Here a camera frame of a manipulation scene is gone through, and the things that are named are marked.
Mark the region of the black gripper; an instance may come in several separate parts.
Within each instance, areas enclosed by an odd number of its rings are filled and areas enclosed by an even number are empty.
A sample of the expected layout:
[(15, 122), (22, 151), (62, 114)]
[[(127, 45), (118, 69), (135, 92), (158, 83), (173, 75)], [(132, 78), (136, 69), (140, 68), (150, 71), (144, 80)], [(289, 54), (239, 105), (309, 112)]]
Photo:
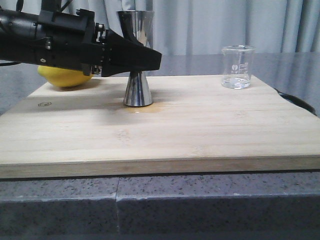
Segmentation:
[(78, 15), (41, 10), (32, 16), (32, 60), (35, 65), (82, 71), (88, 76), (101, 67), (101, 76), (160, 69), (162, 54), (130, 41), (109, 29), (97, 41), (95, 13), (79, 9)]

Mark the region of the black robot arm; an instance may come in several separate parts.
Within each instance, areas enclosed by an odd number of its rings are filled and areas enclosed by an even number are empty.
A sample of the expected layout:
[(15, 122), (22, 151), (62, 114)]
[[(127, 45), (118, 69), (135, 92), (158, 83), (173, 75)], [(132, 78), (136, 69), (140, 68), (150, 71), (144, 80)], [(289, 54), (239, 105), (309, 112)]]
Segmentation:
[(160, 68), (160, 52), (124, 39), (95, 23), (92, 11), (76, 15), (41, 9), (38, 15), (0, 10), (0, 58), (5, 61), (81, 71), (103, 77)]

